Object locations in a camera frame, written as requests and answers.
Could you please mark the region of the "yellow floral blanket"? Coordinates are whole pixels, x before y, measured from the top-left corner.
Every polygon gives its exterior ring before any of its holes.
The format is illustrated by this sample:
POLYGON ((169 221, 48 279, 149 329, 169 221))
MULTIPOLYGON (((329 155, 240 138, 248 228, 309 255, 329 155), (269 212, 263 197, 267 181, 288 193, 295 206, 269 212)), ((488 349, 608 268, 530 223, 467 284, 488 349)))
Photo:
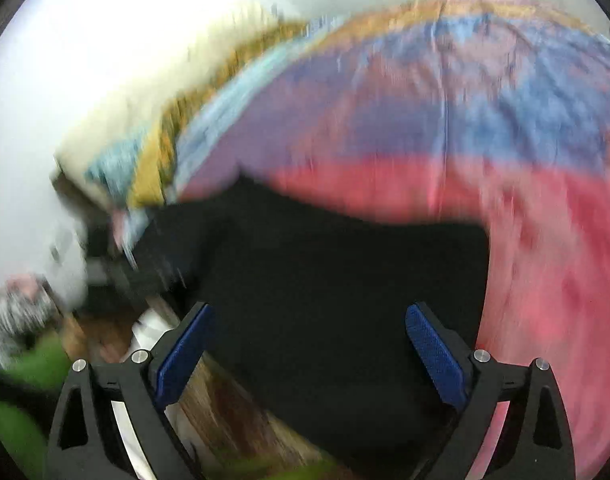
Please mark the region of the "yellow floral blanket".
POLYGON ((303 20, 280 21, 251 32, 247 38, 235 39, 219 55, 206 81, 191 84, 165 104, 144 137, 127 188, 126 206, 143 208, 165 203, 165 190, 173 182, 177 167, 178 139, 191 119, 247 64, 277 44, 303 37, 306 29, 303 20))

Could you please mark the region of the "cream padded headboard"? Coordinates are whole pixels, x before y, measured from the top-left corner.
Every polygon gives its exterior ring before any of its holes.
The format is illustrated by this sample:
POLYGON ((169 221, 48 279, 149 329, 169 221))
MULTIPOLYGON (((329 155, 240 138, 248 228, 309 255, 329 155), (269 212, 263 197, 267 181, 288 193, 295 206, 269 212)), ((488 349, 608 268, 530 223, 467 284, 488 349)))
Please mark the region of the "cream padded headboard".
POLYGON ((102 210, 126 207, 113 204, 104 188, 84 178, 92 160, 132 130, 150 129, 174 96, 189 89, 191 84, 206 81, 219 55, 235 39, 247 38, 251 32, 260 32, 280 21, 288 20, 277 18, 260 6, 249 6, 214 25, 194 42, 181 60, 122 96, 116 96, 77 126, 55 152, 60 176, 102 210))

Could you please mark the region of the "teal patterned pillow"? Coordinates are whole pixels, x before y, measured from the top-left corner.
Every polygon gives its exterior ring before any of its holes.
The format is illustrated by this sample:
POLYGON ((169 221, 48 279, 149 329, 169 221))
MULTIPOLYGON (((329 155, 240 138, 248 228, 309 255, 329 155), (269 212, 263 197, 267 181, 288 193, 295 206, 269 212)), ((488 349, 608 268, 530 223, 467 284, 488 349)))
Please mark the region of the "teal patterned pillow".
POLYGON ((113 204, 125 206, 132 180, 148 129, 132 130, 96 156, 84 173, 84 178, 104 188, 113 204))

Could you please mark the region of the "colourful satin bedspread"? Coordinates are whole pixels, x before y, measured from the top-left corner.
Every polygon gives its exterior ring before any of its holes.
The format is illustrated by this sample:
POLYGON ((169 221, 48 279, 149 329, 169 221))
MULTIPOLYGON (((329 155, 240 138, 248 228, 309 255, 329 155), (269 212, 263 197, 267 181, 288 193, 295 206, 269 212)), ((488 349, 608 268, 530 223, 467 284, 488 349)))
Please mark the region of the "colourful satin bedspread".
POLYGON ((385 221, 491 235, 481 344, 542 350, 578 478, 610 457, 610 40, 537 0, 419 0, 307 24, 183 130, 168 200, 245 171, 385 221))

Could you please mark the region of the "black pants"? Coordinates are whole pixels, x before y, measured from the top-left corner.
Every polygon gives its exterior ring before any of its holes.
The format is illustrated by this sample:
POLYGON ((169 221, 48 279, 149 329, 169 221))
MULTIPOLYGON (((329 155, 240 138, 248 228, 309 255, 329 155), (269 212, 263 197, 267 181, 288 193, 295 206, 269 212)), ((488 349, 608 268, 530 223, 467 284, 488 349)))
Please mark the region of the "black pants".
POLYGON ((242 177, 154 214, 132 251, 171 305, 215 313, 209 353, 298 434, 367 479, 405 479, 450 411, 405 328, 427 304, 473 344, 490 243, 472 222, 378 224, 242 177))

